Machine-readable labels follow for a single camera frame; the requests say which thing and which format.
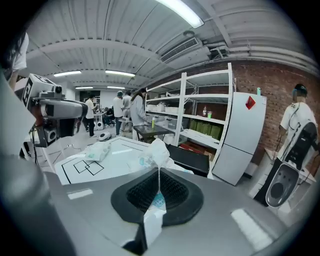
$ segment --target white refrigerator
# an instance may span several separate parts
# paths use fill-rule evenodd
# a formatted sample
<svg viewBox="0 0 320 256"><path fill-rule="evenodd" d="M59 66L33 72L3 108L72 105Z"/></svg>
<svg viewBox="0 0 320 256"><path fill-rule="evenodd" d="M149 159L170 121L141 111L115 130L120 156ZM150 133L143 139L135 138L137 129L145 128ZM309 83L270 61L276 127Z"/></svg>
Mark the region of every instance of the white refrigerator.
<svg viewBox="0 0 320 256"><path fill-rule="evenodd" d="M255 101L251 109L246 106L249 97ZM214 175L234 186L238 183L258 146L266 107L264 96L244 92L233 94L229 126L212 170Z"/></svg>

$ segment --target black cap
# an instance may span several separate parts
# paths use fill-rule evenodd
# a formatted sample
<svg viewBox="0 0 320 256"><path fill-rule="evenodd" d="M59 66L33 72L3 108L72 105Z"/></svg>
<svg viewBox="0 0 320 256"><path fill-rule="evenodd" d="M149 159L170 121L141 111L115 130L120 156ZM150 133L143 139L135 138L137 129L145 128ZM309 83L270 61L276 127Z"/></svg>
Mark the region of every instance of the black cap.
<svg viewBox="0 0 320 256"><path fill-rule="evenodd" d="M302 83L298 83L294 89L296 89L297 91L307 95L308 94L308 91L307 91L307 88L302 84Z"/></svg>

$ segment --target black table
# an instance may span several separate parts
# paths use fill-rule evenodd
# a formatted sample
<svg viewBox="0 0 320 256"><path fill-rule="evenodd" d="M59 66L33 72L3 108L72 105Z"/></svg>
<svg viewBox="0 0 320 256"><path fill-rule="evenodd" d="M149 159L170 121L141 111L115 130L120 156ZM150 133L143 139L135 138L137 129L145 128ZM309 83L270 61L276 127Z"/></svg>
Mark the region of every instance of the black table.
<svg viewBox="0 0 320 256"><path fill-rule="evenodd" d="M178 166L193 171L195 175L207 177L209 173L209 156L192 152L174 145L167 145L170 158Z"/></svg>
<svg viewBox="0 0 320 256"><path fill-rule="evenodd" d="M143 138L149 138L156 135L175 134L173 131L157 125L155 125L153 128L152 125L138 125L134 126L133 129L138 133L139 140L139 135L141 135Z"/></svg>

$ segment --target bottle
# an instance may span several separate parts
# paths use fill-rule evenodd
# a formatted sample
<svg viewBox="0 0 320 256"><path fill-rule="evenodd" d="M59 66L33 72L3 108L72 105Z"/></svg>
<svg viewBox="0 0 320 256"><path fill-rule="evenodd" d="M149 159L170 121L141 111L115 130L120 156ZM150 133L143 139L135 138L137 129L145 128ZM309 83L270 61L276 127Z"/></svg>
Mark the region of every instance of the bottle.
<svg viewBox="0 0 320 256"><path fill-rule="evenodd" d="M202 111L202 115L203 115L204 117L207 116L207 106L204 106L203 111Z"/></svg>

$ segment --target red paper sign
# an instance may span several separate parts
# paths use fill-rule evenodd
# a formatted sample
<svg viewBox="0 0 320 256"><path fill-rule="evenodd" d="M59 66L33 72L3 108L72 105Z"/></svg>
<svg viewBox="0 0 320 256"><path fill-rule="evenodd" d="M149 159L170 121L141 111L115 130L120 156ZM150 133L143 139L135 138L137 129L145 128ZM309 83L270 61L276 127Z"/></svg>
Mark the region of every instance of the red paper sign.
<svg viewBox="0 0 320 256"><path fill-rule="evenodd" d="M248 108L248 110L250 110L255 104L256 102L254 101L254 99L251 96L249 96L245 106Z"/></svg>

